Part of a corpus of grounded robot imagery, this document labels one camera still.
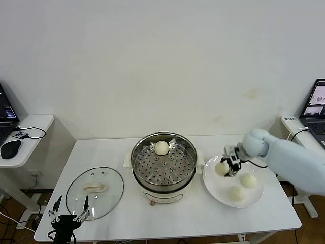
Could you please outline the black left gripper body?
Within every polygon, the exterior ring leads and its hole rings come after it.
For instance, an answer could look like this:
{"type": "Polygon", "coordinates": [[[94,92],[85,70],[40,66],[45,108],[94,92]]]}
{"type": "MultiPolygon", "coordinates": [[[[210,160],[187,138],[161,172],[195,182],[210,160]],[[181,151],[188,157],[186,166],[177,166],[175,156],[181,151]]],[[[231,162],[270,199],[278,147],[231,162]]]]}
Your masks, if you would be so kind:
{"type": "Polygon", "coordinates": [[[74,230],[79,228],[79,222],[76,215],[59,215],[52,221],[52,227],[55,232],[53,243],[76,243],[74,230]]]}

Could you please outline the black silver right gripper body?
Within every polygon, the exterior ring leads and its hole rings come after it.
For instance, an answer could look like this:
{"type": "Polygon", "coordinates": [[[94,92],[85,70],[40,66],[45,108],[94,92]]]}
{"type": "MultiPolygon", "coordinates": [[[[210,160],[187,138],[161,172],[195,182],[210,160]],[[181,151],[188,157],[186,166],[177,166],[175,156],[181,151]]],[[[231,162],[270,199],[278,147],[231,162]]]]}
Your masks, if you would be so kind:
{"type": "Polygon", "coordinates": [[[246,161],[245,154],[238,146],[225,146],[223,157],[229,158],[231,163],[240,163],[246,161]]]}

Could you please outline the silver black-tipped left gripper finger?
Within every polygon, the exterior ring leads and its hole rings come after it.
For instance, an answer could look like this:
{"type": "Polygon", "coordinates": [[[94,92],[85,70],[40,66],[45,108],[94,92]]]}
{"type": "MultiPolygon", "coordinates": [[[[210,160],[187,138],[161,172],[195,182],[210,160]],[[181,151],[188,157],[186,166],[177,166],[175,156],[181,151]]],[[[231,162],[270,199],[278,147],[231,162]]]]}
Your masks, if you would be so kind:
{"type": "Polygon", "coordinates": [[[57,213],[58,213],[58,210],[59,210],[59,207],[60,207],[61,199],[62,199],[62,195],[60,195],[58,200],[54,203],[53,208],[48,211],[48,215],[49,215],[52,223],[55,223],[55,222],[59,221],[59,217],[58,217],[57,213]]]}
{"type": "Polygon", "coordinates": [[[75,217],[75,221],[76,222],[84,222],[85,220],[87,220],[89,215],[90,215],[90,210],[89,210],[89,202],[88,202],[88,195],[87,195],[85,198],[83,211],[79,216],[75,217]]]}

